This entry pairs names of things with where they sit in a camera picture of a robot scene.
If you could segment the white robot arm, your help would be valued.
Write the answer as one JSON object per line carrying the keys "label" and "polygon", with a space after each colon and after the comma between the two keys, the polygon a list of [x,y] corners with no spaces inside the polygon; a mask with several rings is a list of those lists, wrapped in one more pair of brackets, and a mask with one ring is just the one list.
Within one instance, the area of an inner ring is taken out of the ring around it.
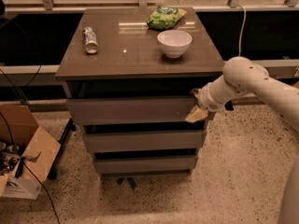
{"label": "white robot arm", "polygon": [[[222,75],[201,89],[193,89],[197,104],[185,118],[194,123],[217,112],[224,105],[248,92],[254,93],[299,132],[299,89],[271,78],[253,61],[237,56],[223,66]],[[278,224],[299,224],[299,156],[286,181],[278,214]]]}

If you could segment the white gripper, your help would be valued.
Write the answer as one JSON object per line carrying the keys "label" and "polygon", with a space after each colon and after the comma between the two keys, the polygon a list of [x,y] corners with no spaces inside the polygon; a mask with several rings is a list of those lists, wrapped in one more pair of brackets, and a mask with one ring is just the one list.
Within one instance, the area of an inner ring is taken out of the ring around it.
{"label": "white gripper", "polygon": [[191,94],[198,100],[192,111],[188,114],[185,120],[189,123],[195,123],[196,121],[205,119],[208,116],[208,111],[217,112],[222,108],[222,104],[218,103],[211,94],[210,85],[207,84],[202,89],[192,89]]}

